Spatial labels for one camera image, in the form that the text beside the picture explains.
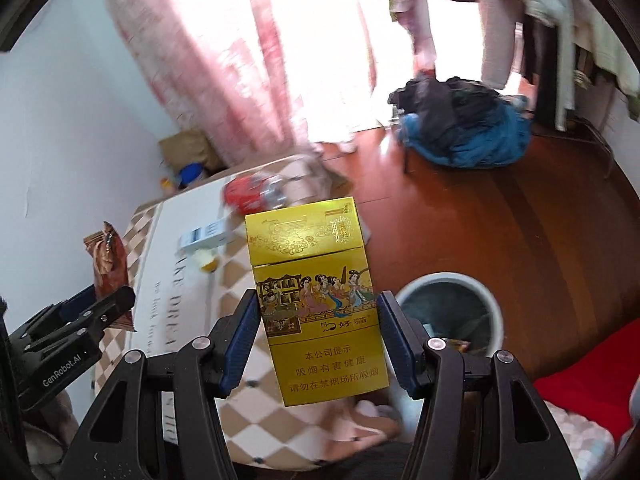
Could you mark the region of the brown snack wrapper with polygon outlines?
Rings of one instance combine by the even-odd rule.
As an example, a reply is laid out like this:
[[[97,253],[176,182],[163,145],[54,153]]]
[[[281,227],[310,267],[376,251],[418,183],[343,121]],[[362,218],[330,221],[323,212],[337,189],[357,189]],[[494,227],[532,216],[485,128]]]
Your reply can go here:
[[[129,285],[126,248],[111,223],[104,221],[102,230],[86,236],[84,244],[92,260],[96,298]]]

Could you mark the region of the yellow cigarette box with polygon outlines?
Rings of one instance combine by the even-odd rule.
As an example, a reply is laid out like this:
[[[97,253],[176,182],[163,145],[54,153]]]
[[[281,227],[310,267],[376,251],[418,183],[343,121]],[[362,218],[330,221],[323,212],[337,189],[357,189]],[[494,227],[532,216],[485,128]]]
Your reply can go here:
[[[354,200],[249,214],[245,229],[284,404],[386,388],[375,293]]]

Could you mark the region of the red coke can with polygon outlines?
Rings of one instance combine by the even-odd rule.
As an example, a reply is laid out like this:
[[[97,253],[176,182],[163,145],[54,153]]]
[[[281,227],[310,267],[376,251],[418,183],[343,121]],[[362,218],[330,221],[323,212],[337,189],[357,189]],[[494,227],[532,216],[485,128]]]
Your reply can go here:
[[[242,216],[284,208],[288,204],[283,180],[263,172],[233,178],[224,186],[222,198]]]

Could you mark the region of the white round trash bin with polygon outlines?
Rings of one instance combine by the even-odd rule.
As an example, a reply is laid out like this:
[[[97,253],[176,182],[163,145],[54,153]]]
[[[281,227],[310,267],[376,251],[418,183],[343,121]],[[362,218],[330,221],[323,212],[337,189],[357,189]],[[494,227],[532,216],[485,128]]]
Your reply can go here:
[[[409,318],[433,337],[465,341],[468,353],[493,356],[502,349],[502,311],[491,291],[472,276],[437,272],[416,278],[396,295]]]

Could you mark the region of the yellow white small wrapper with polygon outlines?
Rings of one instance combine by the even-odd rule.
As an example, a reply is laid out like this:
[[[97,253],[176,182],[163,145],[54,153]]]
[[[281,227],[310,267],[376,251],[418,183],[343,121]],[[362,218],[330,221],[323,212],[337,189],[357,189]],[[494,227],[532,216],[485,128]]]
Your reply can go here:
[[[219,266],[219,257],[214,248],[198,248],[192,257],[202,272],[213,273]]]

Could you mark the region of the red cloth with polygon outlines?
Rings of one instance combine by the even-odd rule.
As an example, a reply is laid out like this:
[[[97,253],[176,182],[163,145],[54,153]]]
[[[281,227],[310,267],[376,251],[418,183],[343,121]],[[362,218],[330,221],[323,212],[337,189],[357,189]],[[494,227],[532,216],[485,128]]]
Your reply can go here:
[[[534,387],[544,400],[596,422],[618,443],[632,428],[629,399],[640,372],[639,337],[640,321],[633,320]]]

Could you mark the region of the white blue carton box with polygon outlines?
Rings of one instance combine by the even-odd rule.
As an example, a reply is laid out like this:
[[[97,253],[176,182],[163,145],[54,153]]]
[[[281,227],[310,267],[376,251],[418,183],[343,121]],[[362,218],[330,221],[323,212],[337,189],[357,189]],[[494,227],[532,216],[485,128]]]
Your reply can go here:
[[[192,254],[199,249],[215,249],[227,244],[231,234],[226,219],[216,220],[184,233],[178,240],[178,251]]]

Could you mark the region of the small orange bottle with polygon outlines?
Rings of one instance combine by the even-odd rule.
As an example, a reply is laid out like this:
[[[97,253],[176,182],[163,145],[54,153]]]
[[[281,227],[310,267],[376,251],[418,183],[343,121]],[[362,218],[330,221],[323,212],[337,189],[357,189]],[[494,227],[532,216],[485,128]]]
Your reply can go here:
[[[160,188],[162,189],[162,191],[166,195],[172,195],[172,194],[174,194],[176,192],[176,188],[175,188],[174,182],[172,182],[168,178],[161,178],[160,179]]]

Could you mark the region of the blue lid white jar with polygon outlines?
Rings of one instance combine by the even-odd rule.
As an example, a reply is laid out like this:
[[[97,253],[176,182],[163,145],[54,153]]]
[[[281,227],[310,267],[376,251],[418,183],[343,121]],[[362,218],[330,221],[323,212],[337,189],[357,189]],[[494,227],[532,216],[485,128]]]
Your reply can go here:
[[[199,162],[192,162],[192,164],[184,166],[179,171],[180,186],[187,188],[194,182],[204,180],[206,178],[206,171],[202,164]]]

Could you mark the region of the brown paper bag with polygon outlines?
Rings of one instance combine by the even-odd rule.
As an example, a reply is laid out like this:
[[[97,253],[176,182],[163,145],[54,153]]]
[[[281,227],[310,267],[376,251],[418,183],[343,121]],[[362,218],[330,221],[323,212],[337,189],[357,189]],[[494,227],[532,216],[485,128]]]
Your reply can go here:
[[[211,172],[224,168],[224,162],[209,143],[208,137],[198,128],[182,130],[159,140],[158,145],[164,162],[175,174],[191,164],[200,164]]]

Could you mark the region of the pile of dark blue clothes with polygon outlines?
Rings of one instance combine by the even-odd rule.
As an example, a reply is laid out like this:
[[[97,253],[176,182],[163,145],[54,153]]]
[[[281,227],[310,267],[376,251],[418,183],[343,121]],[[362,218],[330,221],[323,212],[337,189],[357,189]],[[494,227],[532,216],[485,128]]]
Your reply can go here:
[[[398,140],[438,166],[489,169],[526,153],[530,121],[503,96],[475,80],[416,76],[390,92]]]

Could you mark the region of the pink floral curtain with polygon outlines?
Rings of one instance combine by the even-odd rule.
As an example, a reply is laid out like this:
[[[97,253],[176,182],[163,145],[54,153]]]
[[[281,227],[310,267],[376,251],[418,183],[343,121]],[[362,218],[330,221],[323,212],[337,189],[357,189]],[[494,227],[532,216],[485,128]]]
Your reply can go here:
[[[426,0],[106,0],[157,101],[230,165],[356,150],[388,94],[433,73]]]

